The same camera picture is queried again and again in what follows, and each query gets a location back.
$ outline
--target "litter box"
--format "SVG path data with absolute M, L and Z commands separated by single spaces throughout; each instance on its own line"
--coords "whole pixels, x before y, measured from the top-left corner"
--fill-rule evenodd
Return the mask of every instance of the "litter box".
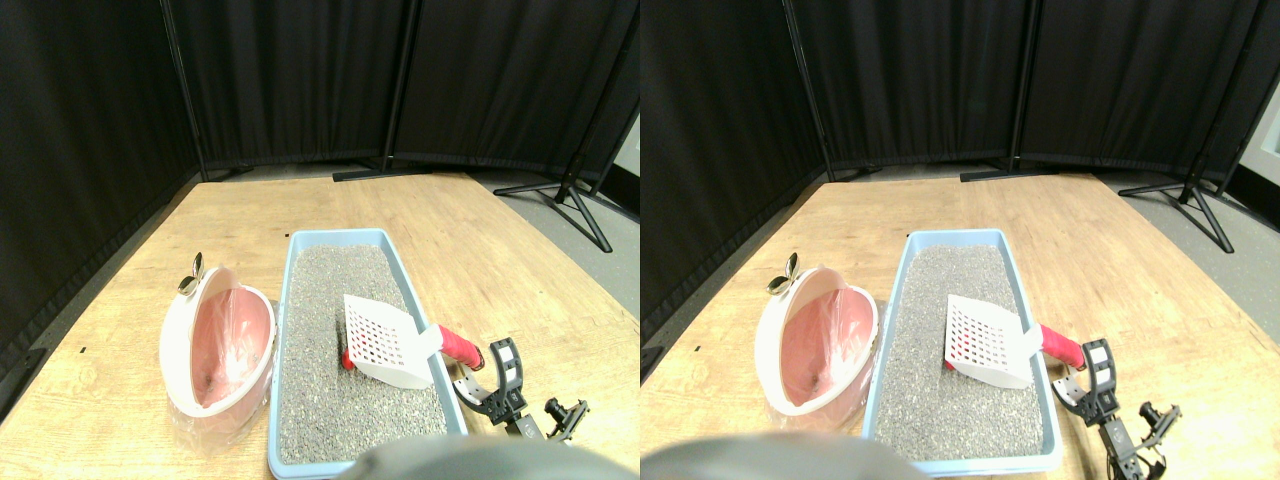
M 1009 284 L 1014 287 L 1014 303 L 1018 305 L 1018 316 L 1021 317 L 1023 330 L 1032 328 L 1032 312 L 1027 310 L 1027 293 L 1023 292 L 1023 280 L 1018 275 L 1018 266 L 1014 264 L 1014 256 L 1009 251 L 1009 241 L 1005 239 L 1004 232 L 998 229 L 913 232 L 906 238 L 902 260 L 897 265 L 897 278 L 893 279 L 893 291 L 890 294 L 888 306 L 886 307 L 884 325 L 881 326 L 881 348 L 876 355 L 870 393 L 867 398 L 867 413 L 863 417 L 861 436 L 865 439 L 876 439 L 876 413 L 879 410 L 879 392 L 884 380 L 881 372 L 884 371 L 884 364 L 888 361 L 888 351 L 893 344 L 893 320 L 897 317 L 906 269 L 911 265 L 911 260 L 915 259 L 915 253 L 936 244 L 956 247 L 989 244 L 998 248 L 1000 255 L 1005 259 L 1005 273 L 1009 275 Z M 1053 394 L 1050 393 L 1048 374 L 1044 369 L 1043 356 L 1032 356 L 1032 375 L 1034 376 L 1032 388 L 1039 392 L 1041 422 L 1046 429 L 1044 443 L 1041 445 L 1038 454 L 942 460 L 913 462 L 911 465 L 929 476 L 1027 474 L 1057 468 L 1062 463 L 1062 431 L 1057 425 L 1057 408 L 1053 404 Z
M 279 334 L 276 338 L 280 342 L 280 348 L 275 353 L 275 366 L 271 372 L 271 392 L 280 390 L 280 372 L 283 366 L 283 352 L 288 347 L 288 321 L 289 321 L 289 278 L 293 271 L 293 260 L 302 253 L 307 247 L 316 244 L 333 244 L 339 247 L 347 247 L 353 244 L 372 244 L 383 250 L 387 255 L 387 262 L 390 264 L 392 275 L 396 278 L 396 283 L 399 284 L 401 294 L 404 296 L 404 306 L 408 308 L 410 315 L 417 323 L 419 332 L 426 329 L 430 323 L 426 320 L 426 315 L 422 314 L 422 307 L 417 302 L 417 293 L 413 292 L 413 284 L 410 283 L 408 275 L 404 271 L 404 264 L 401 262 L 399 255 L 396 253 L 396 246 L 392 244 L 390 237 L 387 232 L 380 228 L 362 228 L 351 230 L 300 230 L 291 236 L 289 241 L 289 257 L 284 264 L 284 285 L 280 288 L 280 315 L 279 315 Z M 466 435 L 467 425 L 462 421 L 462 410 L 458 408 L 458 399 L 453 396 L 453 387 L 449 384 L 449 372 L 444 367 L 444 360 L 440 353 L 436 352 L 428 358 L 431 369 L 431 379 L 435 381 L 435 392 L 440 398 L 440 407 L 444 410 L 444 426 L 445 431 L 452 434 Z M 271 468 L 271 475 L 278 479 L 288 480 L 315 480 L 315 479 L 332 479 L 342 474 L 344 470 L 349 468 L 355 462 L 328 462 L 328 463 L 296 463 L 287 465 L 280 461 L 280 396 L 271 396 L 271 424 L 268 436 L 266 448 L 266 461 L 268 466 Z

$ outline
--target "wooden table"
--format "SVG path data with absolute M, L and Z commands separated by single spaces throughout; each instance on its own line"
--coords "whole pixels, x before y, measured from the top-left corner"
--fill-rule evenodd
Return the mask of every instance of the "wooden table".
M 1161 411 L 1181 406 L 1161 448 L 1167 479 L 1280 474 L 1280 348 L 1160 230 L 1088 175 L 822 186 L 797 202 L 645 381 L 641 454 L 699 436 L 773 430 L 753 346 L 769 300 L 764 285 L 791 252 L 803 269 L 826 264 L 887 301 L 905 237 L 960 228 L 1005 232 L 1037 321 L 1080 342 L 1111 343 L 1130 434 L 1147 433 L 1142 402 Z M 1097 428 L 1061 407 L 1057 415 L 1062 466 L 1028 476 L 1106 477 Z M 851 434 L 860 431 L 859 417 Z
M 160 324 L 191 259 L 280 298 L 288 234 L 385 229 L 426 315 L 480 344 L 512 337 L 525 412 L 588 399 L 579 448 L 639 468 L 639 324 L 550 241 L 461 174 L 333 183 L 202 183 L 124 264 L 0 425 L 0 479 L 270 477 L 268 419 L 211 458 L 179 448 L 157 366 Z M 436 279 L 448 279 L 439 282 Z M 480 372 L 481 384 L 497 383 Z M 463 408 L 472 434 L 499 434 Z

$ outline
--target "white litter scoop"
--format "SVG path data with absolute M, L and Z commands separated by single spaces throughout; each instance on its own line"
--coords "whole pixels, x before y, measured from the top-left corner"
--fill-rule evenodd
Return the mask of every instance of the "white litter scoop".
M 398 388 L 431 385 L 428 358 L 440 351 L 440 326 L 431 324 L 421 334 L 413 316 L 390 305 L 342 296 L 347 310 L 347 352 L 365 375 Z
M 947 296 L 943 360 L 956 371 L 1000 388 L 1032 385 L 1032 355 L 1041 351 L 1039 325 L 1023 332 L 1018 314 L 993 303 Z

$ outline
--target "black backdrop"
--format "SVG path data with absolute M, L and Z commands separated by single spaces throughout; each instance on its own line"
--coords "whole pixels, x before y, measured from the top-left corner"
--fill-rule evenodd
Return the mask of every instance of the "black backdrop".
M 1222 101 L 1257 5 L 1046 1 L 1023 157 L 1185 173 Z M 1274 19 L 1261 28 L 1260 44 L 1280 35 Z M 1217 143 L 1225 148 L 1215 151 L 1208 178 L 1222 178 L 1265 102 L 1276 69 L 1275 52 L 1260 56 L 1267 55 L 1270 65 L 1257 59 L 1240 76 L 1233 100 L 1240 108 L 1229 113 L 1222 132 L 1235 142 Z
M 579 147 L 636 0 L 422 5 L 396 157 L 558 174 Z M 640 96 L 636 55 L 605 101 L 598 178 Z
M 3 376 L 196 155 L 157 3 L 0 1 L 0 32 Z
M 643 344 L 823 168 L 778 1 L 640 10 Z
M 1025 4 L 797 1 L 832 165 L 1009 154 Z
M 1024 119 L 1030 160 L 1184 173 L 1244 35 L 1208 178 L 1280 69 L 1277 0 L 1046 0 Z M 836 168 L 1009 155 L 1027 3 L 797 3 Z M 822 164 L 783 6 L 645 1 L 641 342 Z
M 206 165 L 381 155 L 407 4 L 175 1 Z

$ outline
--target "red handle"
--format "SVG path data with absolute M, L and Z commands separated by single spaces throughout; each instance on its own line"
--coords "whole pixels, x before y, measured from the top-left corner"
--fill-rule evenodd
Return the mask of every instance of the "red handle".
M 1084 352 L 1079 343 L 1044 325 L 1041 325 L 1041 334 L 1044 337 L 1044 353 L 1075 367 L 1075 370 L 1084 370 Z
M 484 369 L 484 356 L 480 355 L 480 348 L 475 343 L 449 332 L 444 325 L 440 325 L 440 337 L 444 337 L 444 346 L 440 347 L 444 355 L 453 357 L 471 370 Z

